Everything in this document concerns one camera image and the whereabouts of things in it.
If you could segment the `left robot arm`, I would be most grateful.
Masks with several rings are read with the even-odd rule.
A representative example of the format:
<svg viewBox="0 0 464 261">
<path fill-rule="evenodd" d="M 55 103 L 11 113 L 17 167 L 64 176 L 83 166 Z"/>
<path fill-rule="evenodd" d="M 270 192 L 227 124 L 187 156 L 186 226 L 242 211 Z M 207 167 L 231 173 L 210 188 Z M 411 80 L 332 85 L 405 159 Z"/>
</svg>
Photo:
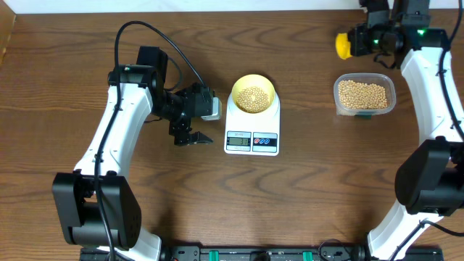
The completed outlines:
<svg viewBox="0 0 464 261">
<path fill-rule="evenodd" d="M 141 208 L 128 184 L 138 135 L 149 115 L 169 121 L 177 146 L 210 144 L 191 121 L 218 120 L 221 101 L 193 83 L 171 93 L 164 87 L 168 56 L 142 46 L 136 63 L 119 65 L 108 77 L 108 100 L 99 127 L 71 173 L 52 184 L 60 225 L 68 244 L 81 245 L 86 260 L 169 260 L 159 236 L 141 226 Z"/>
</svg>

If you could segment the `yellow plastic scoop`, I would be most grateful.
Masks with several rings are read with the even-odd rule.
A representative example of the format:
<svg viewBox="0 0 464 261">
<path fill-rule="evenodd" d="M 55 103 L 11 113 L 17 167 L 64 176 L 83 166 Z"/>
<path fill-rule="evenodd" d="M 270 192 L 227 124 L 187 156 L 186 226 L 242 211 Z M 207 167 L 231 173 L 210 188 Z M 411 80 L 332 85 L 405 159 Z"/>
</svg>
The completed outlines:
<svg viewBox="0 0 464 261">
<path fill-rule="evenodd" d="M 348 33 L 339 33 L 336 36 L 336 53 L 340 59 L 349 59 L 351 54 L 351 42 L 348 39 Z"/>
</svg>

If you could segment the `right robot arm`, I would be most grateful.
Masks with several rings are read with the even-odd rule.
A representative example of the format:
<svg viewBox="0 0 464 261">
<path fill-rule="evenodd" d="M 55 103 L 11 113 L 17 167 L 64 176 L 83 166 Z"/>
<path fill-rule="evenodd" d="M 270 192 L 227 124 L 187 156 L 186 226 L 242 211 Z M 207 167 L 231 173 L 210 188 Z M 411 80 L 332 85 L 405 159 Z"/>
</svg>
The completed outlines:
<svg viewBox="0 0 464 261">
<path fill-rule="evenodd" d="M 336 38 L 339 57 L 393 56 L 418 122 L 418 148 L 399 167 L 396 200 L 352 260 L 405 260 L 430 227 L 463 207 L 463 106 L 452 74 L 454 33 L 430 26 L 426 0 L 363 0 L 367 20 Z"/>
</svg>

